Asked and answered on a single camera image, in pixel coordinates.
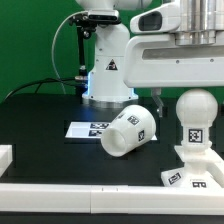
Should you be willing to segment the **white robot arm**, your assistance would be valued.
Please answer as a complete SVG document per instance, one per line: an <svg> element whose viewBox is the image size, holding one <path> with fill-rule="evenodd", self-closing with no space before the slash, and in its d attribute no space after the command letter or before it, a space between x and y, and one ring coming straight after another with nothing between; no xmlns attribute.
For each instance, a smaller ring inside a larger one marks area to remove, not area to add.
<svg viewBox="0 0 224 224"><path fill-rule="evenodd" d="M135 88L224 86L224 0L75 0L96 34L88 102L134 100Z"/></svg>

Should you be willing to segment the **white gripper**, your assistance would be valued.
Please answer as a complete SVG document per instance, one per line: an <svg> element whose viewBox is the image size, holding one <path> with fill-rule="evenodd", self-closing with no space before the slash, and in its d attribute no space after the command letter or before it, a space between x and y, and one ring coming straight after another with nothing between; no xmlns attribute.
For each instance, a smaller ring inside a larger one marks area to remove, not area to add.
<svg viewBox="0 0 224 224"><path fill-rule="evenodd" d="M128 87L152 88L162 117L160 88L224 86L224 33L214 44L197 46L177 46L172 34L136 36L126 46L124 70Z"/></svg>

